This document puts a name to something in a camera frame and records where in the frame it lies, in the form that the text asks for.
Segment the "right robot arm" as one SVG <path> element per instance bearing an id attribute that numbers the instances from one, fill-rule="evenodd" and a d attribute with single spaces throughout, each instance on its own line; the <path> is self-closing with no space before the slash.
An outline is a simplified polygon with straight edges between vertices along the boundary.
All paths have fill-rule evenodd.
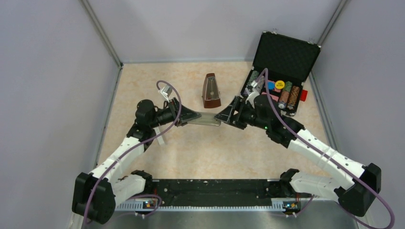
<path id="1" fill-rule="evenodd" d="M 315 137 L 303 124 L 281 114 L 264 94 L 253 102 L 236 96 L 215 119 L 244 130 L 248 125 L 264 129 L 275 143 L 306 157 L 330 178 L 289 169 L 280 176 L 280 191 L 287 197 L 308 193 L 335 201 L 349 213 L 363 217 L 381 191 L 382 171 L 374 163 L 363 165 L 342 155 Z"/>

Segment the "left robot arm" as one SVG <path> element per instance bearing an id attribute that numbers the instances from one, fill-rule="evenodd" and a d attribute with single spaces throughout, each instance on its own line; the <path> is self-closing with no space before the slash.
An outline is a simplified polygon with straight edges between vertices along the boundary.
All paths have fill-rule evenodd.
<path id="1" fill-rule="evenodd" d="M 169 124 L 183 126 L 202 116 L 181 105 L 172 98 L 165 101 L 163 108 L 145 99 L 137 104 L 135 121 L 119 147 L 89 173 L 80 173 L 75 180 L 72 212 L 99 224 L 105 224 L 115 209 L 135 194 L 148 197 L 153 192 L 153 184 L 147 181 L 148 175 L 124 172 L 133 161 L 143 154 L 154 139 L 161 136 L 155 129 Z"/>

